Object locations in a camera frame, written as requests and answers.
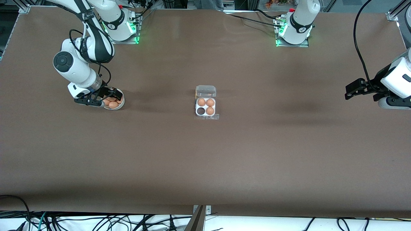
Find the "brown table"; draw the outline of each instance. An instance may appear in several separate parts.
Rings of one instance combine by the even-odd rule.
[[[221,12],[156,11],[140,44],[115,46],[126,104],[108,111],[75,104],[52,66],[80,21],[33,7],[0,63],[0,193],[32,210],[411,217],[411,113],[344,99],[364,77],[353,19],[319,14],[298,49]],[[358,45],[372,76],[405,51],[384,14],[361,16]],[[196,119],[200,84],[216,86],[220,120]]]

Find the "clear plastic egg carton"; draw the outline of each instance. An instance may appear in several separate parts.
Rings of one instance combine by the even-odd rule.
[[[195,110],[196,115],[204,120],[218,120],[219,114],[216,114],[216,101],[213,97],[217,96],[215,86],[199,85],[196,87]]]

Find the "teal cable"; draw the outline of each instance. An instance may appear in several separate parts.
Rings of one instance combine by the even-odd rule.
[[[45,215],[46,215],[46,212],[44,212],[42,217],[40,218],[39,227],[37,228],[37,231],[40,231],[42,229],[42,221],[43,221]]]

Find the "black band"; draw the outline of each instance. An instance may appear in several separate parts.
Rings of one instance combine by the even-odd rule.
[[[297,33],[302,34],[305,33],[312,25],[301,25],[294,20],[294,13],[290,16],[291,25],[297,30]]]
[[[118,27],[120,24],[123,23],[123,21],[124,21],[124,16],[125,16],[125,15],[124,15],[124,11],[121,11],[120,18],[118,18],[117,20],[112,21],[112,22],[107,22],[107,21],[104,21],[104,20],[103,20],[103,23],[104,23],[104,25],[106,25],[106,27],[108,27],[110,30],[116,30],[117,27]]]

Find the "bowl of eggs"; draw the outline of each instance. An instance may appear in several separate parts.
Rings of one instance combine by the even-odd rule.
[[[198,98],[196,100],[196,114],[198,116],[210,116],[210,117],[215,115],[215,99]]]
[[[105,104],[104,108],[108,109],[108,110],[118,110],[120,108],[123,107],[124,105],[124,94],[123,97],[121,97],[121,100],[118,100],[114,97],[108,97],[107,99],[104,99],[103,102]]]

